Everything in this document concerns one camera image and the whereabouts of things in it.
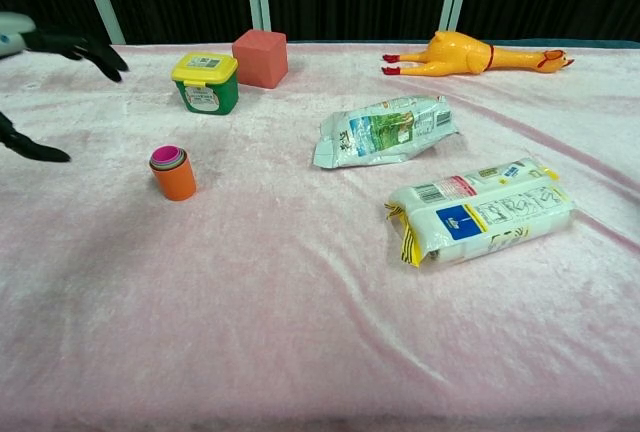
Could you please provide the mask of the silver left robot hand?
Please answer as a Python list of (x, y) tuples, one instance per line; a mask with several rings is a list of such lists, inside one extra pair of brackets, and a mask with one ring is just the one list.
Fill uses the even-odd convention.
[[(24, 50), (61, 55), (67, 59), (92, 62), (107, 78), (121, 82), (121, 74), (129, 70), (124, 59), (108, 44), (86, 34), (38, 27), (27, 15), (1, 12), (1, 58)], [(34, 161), (67, 163), (71, 157), (64, 151), (41, 145), (18, 132), (1, 114), (1, 144), (16, 154)]]

